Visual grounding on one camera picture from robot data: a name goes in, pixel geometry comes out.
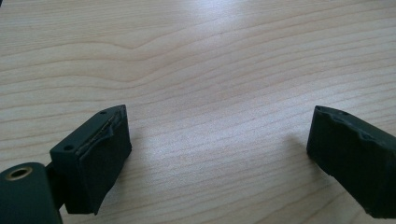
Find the black object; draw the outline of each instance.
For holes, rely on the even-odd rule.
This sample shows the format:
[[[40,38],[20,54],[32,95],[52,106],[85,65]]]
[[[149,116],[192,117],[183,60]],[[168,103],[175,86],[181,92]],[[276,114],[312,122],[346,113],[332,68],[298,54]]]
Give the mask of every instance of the black object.
[[[307,153],[372,217],[396,218],[396,138],[347,112],[316,106]]]
[[[97,113],[50,151],[47,167],[28,162],[0,174],[0,223],[62,223],[63,204],[97,214],[131,148],[125,105]]]

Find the wooden surface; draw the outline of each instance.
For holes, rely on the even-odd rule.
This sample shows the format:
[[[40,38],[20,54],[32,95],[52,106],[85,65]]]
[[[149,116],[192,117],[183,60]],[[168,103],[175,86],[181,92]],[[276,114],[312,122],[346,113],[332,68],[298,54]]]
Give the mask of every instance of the wooden surface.
[[[315,105],[396,135],[395,58],[394,0],[5,0],[0,170],[126,104],[131,157],[64,223],[394,223],[305,146]]]

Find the table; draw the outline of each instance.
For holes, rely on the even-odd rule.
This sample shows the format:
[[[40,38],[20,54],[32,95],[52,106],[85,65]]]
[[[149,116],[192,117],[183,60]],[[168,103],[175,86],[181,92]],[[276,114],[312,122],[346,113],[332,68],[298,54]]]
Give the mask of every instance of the table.
[[[64,223],[394,223],[305,147],[315,105],[396,135],[395,58],[393,0],[5,0],[0,170],[125,104],[132,155]]]

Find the screw hole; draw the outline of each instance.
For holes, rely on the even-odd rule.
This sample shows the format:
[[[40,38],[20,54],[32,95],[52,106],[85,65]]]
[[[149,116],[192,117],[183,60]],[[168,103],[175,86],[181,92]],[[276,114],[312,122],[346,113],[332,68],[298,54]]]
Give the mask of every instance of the screw hole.
[[[74,147],[72,146],[72,145],[68,145],[68,146],[65,146],[64,147],[64,150],[65,151],[70,151],[70,150],[72,150]]]
[[[14,181],[14,180],[22,179],[28,176],[30,173],[32,173],[32,171],[33,171],[32,167],[29,166],[16,169],[6,176],[6,180]]]

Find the light wood tabletop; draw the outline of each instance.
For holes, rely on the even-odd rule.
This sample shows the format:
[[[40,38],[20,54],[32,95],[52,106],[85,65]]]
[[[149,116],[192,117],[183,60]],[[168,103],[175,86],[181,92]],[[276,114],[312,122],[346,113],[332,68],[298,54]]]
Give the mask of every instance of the light wood tabletop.
[[[1,171],[113,105],[133,152],[66,224],[395,223],[305,151],[315,105],[396,135],[394,0],[3,2]]]

